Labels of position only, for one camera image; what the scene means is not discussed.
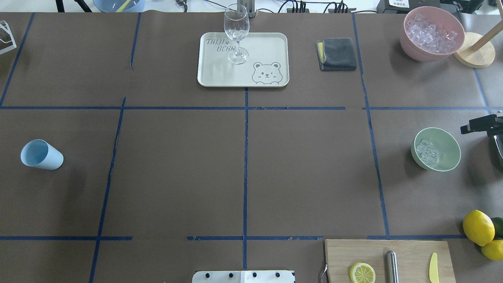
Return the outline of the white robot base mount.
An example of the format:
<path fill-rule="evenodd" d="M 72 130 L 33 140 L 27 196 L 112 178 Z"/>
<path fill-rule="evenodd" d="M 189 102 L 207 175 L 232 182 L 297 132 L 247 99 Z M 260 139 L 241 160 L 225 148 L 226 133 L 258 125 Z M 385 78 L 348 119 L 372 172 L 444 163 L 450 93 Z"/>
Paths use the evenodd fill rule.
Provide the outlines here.
<path fill-rule="evenodd" d="M 290 270 L 224 270 L 199 271 L 192 283 L 294 283 L 295 273 Z"/>

